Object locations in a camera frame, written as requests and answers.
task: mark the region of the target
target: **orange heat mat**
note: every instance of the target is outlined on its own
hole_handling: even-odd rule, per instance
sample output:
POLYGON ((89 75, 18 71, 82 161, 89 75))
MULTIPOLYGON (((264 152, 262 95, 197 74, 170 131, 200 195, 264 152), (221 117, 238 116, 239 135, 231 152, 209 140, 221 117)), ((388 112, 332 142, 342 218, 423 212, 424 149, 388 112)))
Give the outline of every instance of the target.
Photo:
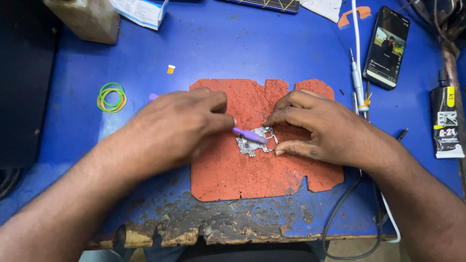
MULTIPOLYGON (((228 96, 227 113, 243 130, 262 127, 278 99, 288 93, 288 83, 267 79, 261 86, 249 79, 201 79, 191 89, 208 87, 224 91, 228 96)), ((333 90, 317 79, 298 82, 295 90, 308 89, 334 99, 333 90)), ((278 142, 292 139, 310 140, 304 128, 281 124, 274 126, 278 142)), ((308 190, 329 190, 343 182, 343 168, 318 160, 275 151, 255 151, 255 157, 242 155, 236 143, 237 134, 220 134, 207 150, 191 165, 191 193, 200 201, 234 200, 239 198, 273 197, 293 194, 304 176, 308 190)), ((275 147, 273 139, 267 148, 275 147)))

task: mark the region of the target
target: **yellow label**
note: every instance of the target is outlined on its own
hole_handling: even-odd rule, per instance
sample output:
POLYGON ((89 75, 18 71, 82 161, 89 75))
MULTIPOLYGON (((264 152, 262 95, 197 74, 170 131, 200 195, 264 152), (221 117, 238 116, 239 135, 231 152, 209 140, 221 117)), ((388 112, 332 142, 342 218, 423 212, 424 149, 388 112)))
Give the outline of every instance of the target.
POLYGON ((453 86, 449 86, 446 88, 446 93, 447 93, 447 101, 446 104, 449 107, 455 106, 455 88, 453 86))

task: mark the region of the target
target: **blue workbench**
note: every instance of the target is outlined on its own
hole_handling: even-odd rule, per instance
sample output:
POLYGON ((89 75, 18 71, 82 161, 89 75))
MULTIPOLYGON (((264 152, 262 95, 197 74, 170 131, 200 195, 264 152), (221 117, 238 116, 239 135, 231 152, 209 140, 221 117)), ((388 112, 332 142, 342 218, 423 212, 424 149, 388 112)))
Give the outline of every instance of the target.
MULTIPOLYGON (((382 3, 392 9, 401 5, 358 1, 372 12, 359 22, 362 61, 382 3)), ((340 13, 349 10, 350 1, 340 13)), ((440 47, 410 8, 402 14, 410 18, 411 29, 398 86, 390 92, 372 86, 371 121, 392 135, 409 127, 403 144, 464 198, 458 161, 435 159, 433 153, 428 91, 437 86, 437 71, 442 68, 440 47)), ((260 84, 283 79, 290 89, 298 81, 317 78, 335 90, 337 101, 351 107, 350 47, 355 50, 352 26, 340 30, 307 9, 292 15, 216 0, 170 2, 158 31, 122 19, 115 46, 81 41, 65 27, 38 162, 0 202, 0 224, 59 179, 100 139, 122 127, 149 102, 150 93, 188 90, 202 78, 245 78, 260 84), (173 75, 166 73, 169 64, 176 66, 173 75), (108 82, 120 83, 128 96, 126 106, 116 114, 103 113, 96 106, 98 91, 108 82)), ((316 239, 333 206, 358 176, 345 168, 344 182, 326 192, 308 192, 303 181, 291 196, 203 203, 190 195, 190 169, 181 167, 147 180, 121 200, 91 245, 111 247, 109 240, 121 225, 127 244, 132 243, 127 246, 134 247, 150 246, 157 228, 165 233, 166 245, 192 244, 197 234, 212 243, 316 239)), ((371 182, 365 180, 342 205, 329 235, 376 235, 375 214, 371 182)), ((390 222, 384 233, 394 233, 390 222)))

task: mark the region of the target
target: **black smartphone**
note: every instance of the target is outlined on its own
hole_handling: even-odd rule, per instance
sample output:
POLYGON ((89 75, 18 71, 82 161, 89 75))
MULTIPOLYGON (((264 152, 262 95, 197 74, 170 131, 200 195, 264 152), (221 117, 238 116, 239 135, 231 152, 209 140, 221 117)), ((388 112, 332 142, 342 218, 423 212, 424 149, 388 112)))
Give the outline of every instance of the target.
POLYGON ((369 45, 363 76, 387 90, 397 86, 410 21, 383 6, 377 15, 376 26, 369 45))

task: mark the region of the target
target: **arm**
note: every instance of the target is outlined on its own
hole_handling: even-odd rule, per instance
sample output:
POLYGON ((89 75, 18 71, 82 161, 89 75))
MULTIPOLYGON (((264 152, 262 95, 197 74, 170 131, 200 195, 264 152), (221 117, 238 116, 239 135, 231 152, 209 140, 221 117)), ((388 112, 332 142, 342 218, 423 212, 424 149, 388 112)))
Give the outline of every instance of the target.
POLYGON ((226 95, 165 94, 0 228, 2 261, 77 261, 106 212, 140 181, 187 164, 234 127, 226 95))
POLYGON ((311 91, 280 99, 264 126, 287 122, 311 131, 285 141, 277 155, 302 155, 366 171, 384 193, 413 260, 466 257, 466 206, 389 134, 338 102, 311 91))

